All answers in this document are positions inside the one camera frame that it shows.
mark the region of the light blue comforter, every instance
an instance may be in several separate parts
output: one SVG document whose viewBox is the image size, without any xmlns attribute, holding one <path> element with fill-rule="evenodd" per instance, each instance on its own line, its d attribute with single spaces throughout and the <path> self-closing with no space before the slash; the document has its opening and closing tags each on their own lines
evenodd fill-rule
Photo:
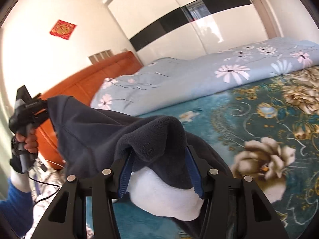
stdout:
<svg viewBox="0 0 319 239">
<path fill-rule="evenodd" d="M 319 45 L 274 38 L 194 60 L 163 58 L 106 79 L 91 107 L 138 116 L 236 86 L 319 65 Z"/>
</svg>

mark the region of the person's arm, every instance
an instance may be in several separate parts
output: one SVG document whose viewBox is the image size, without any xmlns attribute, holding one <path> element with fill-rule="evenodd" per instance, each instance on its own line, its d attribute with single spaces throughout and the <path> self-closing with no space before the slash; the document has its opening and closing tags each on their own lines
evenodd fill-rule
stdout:
<svg viewBox="0 0 319 239">
<path fill-rule="evenodd" d="M 38 143 L 34 130 L 30 132 L 27 138 L 20 134 L 17 134 L 16 138 L 19 142 L 26 142 L 25 149 L 30 153 L 38 152 Z M 9 179 L 8 197 L 6 201 L 0 201 L 0 211 L 15 233 L 22 237 L 30 230 L 33 224 L 33 201 L 28 175 L 19 173 L 21 172 L 21 165 L 16 164 L 16 159 L 10 163 L 13 170 Z"/>
</svg>

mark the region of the brown door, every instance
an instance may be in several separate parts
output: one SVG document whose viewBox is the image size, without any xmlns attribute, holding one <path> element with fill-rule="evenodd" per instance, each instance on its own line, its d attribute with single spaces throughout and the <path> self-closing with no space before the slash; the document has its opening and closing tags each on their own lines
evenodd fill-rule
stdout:
<svg viewBox="0 0 319 239">
<path fill-rule="evenodd" d="M 275 19 L 272 16 L 271 10 L 266 0 L 251 0 L 255 6 L 261 21 L 264 24 L 268 38 L 274 38 L 280 36 L 280 32 L 277 28 Z"/>
</svg>

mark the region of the person's hand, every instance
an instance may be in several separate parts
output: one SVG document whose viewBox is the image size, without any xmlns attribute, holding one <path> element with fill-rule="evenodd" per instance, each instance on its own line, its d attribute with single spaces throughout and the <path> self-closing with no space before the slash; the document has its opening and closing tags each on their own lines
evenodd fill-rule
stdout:
<svg viewBox="0 0 319 239">
<path fill-rule="evenodd" d="M 24 137 L 19 133 L 16 133 L 16 139 L 18 142 L 25 142 L 24 149 L 28 150 L 32 154 L 36 154 L 38 152 L 38 142 L 37 142 L 37 136 L 35 135 L 35 129 L 31 129 L 28 136 Z"/>
</svg>

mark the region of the sliding wardrobe door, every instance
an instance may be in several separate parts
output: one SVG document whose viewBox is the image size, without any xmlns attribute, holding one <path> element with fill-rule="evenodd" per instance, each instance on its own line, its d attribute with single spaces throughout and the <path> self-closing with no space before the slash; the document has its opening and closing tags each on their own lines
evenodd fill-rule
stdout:
<svg viewBox="0 0 319 239">
<path fill-rule="evenodd" d="M 108 7 L 144 64 L 161 57 L 205 55 L 176 0 L 113 0 Z"/>
<path fill-rule="evenodd" d="M 207 53 L 268 38 L 250 0 L 176 0 L 196 30 Z"/>
</svg>

